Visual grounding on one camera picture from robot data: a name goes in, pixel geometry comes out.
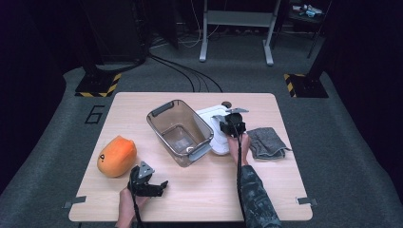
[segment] orange plush toy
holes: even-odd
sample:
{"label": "orange plush toy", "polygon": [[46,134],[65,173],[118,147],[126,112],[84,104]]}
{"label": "orange plush toy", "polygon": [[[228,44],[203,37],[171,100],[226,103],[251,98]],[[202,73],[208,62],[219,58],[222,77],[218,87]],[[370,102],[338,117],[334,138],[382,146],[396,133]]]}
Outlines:
{"label": "orange plush toy", "polygon": [[133,166],[136,156],[136,144],[117,136],[101,151],[97,166],[107,177],[116,178]]}

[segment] plastic bin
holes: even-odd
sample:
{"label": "plastic bin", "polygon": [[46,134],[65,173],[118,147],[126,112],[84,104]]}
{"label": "plastic bin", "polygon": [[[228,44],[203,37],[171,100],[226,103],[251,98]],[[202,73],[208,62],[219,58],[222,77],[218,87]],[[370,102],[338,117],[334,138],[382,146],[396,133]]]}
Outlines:
{"label": "plastic bin", "polygon": [[148,113],[147,121],[181,167],[189,166],[211,150],[213,130],[182,100],[157,107]]}

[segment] camouflage sleeve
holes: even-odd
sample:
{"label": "camouflage sleeve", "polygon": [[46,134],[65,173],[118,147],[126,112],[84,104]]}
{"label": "camouflage sleeve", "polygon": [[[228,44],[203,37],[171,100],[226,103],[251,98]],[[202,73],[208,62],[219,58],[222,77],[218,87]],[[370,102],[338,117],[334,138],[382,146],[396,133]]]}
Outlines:
{"label": "camouflage sleeve", "polygon": [[247,228],[281,227],[281,221],[264,190],[263,183],[250,165],[241,168],[240,191]]}

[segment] folded towel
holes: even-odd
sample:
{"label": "folded towel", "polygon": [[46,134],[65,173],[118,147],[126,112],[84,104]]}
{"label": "folded towel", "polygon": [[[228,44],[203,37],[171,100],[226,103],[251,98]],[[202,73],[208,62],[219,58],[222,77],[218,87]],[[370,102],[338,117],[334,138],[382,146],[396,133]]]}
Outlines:
{"label": "folded towel", "polygon": [[250,149],[254,159],[277,160],[285,157],[285,143],[272,127],[260,127],[247,132],[251,139]]}

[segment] gray carpet floor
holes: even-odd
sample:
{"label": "gray carpet floor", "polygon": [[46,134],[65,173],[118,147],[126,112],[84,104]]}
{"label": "gray carpet floor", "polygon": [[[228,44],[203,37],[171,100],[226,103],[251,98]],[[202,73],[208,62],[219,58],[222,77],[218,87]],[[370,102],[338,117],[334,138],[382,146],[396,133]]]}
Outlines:
{"label": "gray carpet floor", "polygon": [[[320,43],[306,56],[311,40],[282,34],[273,50],[275,64],[267,66],[261,36],[229,36],[209,42],[207,61],[199,62],[201,43],[194,47],[166,45],[151,53],[196,69],[219,84],[223,92],[273,93],[287,129],[299,171],[313,207],[309,221],[284,221],[284,227],[403,227],[403,207],[393,184],[377,163],[337,96],[326,73],[320,77],[328,99],[290,97],[283,74],[307,73]],[[117,68],[122,66],[102,66]],[[68,219],[65,201],[76,196],[107,112],[116,93],[192,92],[177,71],[152,59],[124,72],[111,97],[75,97],[84,76],[81,68],[65,74],[67,89],[48,128],[0,197],[0,227],[113,227],[114,223]],[[196,92],[198,80],[191,75]],[[210,92],[220,92],[206,80]],[[201,84],[201,92],[207,92]],[[99,123],[85,124],[95,105]],[[159,223],[147,227],[240,227],[237,223]]]}

